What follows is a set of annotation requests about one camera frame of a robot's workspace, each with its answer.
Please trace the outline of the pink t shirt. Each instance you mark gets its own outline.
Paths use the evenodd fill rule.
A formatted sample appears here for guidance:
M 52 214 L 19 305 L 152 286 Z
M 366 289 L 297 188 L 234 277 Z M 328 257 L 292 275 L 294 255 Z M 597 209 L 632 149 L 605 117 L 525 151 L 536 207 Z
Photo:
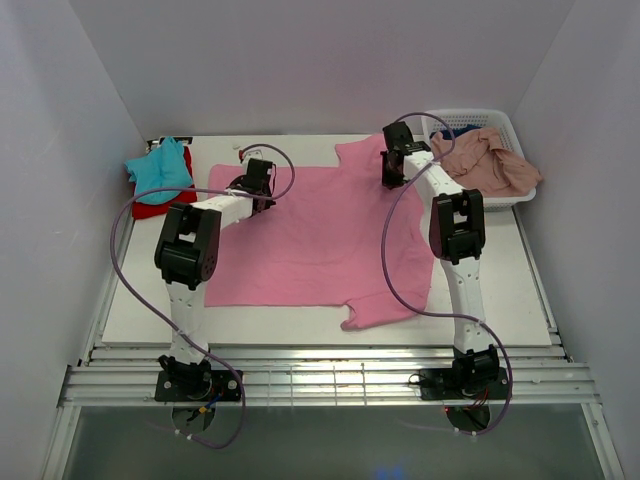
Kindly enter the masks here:
M 291 190 L 269 210 L 221 232 L 207 308 L 319 306 L 349 310 L 345 330 L 404 321 L 423 308 L 434 256 L 415 190 L 381 184 L 380 134 L 338 144 L 336 167 L 284 168 Z

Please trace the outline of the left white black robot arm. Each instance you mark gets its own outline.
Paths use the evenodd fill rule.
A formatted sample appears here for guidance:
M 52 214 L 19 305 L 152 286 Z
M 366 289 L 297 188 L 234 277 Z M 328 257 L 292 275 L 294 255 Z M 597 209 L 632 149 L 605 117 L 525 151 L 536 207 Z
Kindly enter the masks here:
M 275 204 L 271 199 L 272 162 L 251 158 L 244 173 L 221 195 L 169 207 L 154 261 L 170 301 L 170 320 L 176 326 L 167 355 L 159 358 L 166 381 L 191 400 L 212 393 L 214 376 L 206 354 L 203 321 L 195 304 L 217 266 L 221 232 Z

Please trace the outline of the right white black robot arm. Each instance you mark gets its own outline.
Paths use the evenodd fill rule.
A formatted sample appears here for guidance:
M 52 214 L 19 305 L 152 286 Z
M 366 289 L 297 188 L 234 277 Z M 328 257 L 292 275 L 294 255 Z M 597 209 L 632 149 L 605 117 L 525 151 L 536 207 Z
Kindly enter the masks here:
M 426 386 L 442 395 L 474 397 L 500 376 L 498 351 L 486 329 L 480 287 L 480 257 L 486 242 L 483 196 L 458 184 L 424 141 L 397 120 L 383 128 L 382 185 L 413 187 L 428 214 L 427 243 L 448 283 L 454 320 L 452 366 L 430 373 Z

